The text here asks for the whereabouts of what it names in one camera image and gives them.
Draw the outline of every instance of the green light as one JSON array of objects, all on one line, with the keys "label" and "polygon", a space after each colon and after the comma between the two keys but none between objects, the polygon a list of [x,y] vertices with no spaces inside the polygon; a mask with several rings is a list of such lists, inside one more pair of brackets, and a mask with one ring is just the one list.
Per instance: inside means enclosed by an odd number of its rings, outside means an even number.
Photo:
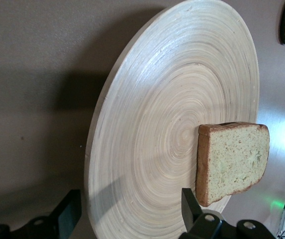
[{"label": "green light", "polygon": [[279,201],[279,200],[273,200],[270,204],[270,210],[272,211],[274,208],[283,209],[284,203],[282,201]]}]

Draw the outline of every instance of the gray wall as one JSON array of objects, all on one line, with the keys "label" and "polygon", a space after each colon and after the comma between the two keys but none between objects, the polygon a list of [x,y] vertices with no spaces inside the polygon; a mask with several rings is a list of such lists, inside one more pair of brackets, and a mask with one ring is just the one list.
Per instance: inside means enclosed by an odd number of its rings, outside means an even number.
[{"label": "gray wall", "polygon": [[[20,205],[30,219],[37,206],[51,210],[55,198],[81,187],[91,115],[106,76],[139,28],[178,2],[0,1],[2,222],[13,225],[23,217],[9,216],[21,210],[17,199],[29,202]],[[250,215],[275,231],[281,207],[270,205],[285,201],[285,46],[278,39],[285,0],[225,2],[251,31],[261,79],[258,122],[269,127],[272,140],[263,180],[233,196],[224,215],[233,224]],[[75,238],[84,238],[87,224],[85,216]]]}]

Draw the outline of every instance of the round wooden plate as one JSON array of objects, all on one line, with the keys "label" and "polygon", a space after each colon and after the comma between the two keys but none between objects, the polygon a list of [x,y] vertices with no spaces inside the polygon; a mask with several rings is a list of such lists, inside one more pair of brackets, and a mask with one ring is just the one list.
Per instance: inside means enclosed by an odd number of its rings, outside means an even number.
[{"label": "round wooden plate", "polygon": [[229,5],[188,0],[150,20],[115,63],[91,122],[85,189],[96,236],[178,238],[198,126],[255,122],[258,101],[255,47]]}]

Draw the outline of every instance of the white bread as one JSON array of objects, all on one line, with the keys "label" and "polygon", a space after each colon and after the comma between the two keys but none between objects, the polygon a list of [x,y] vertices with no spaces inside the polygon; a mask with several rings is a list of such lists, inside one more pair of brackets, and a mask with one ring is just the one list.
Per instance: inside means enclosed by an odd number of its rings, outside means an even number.
[{"label": "white bread", "polygon": [[263,124],[203,124],[198,130],[196,198],[208,207],[248,190],[266,169],[270,136]]}]

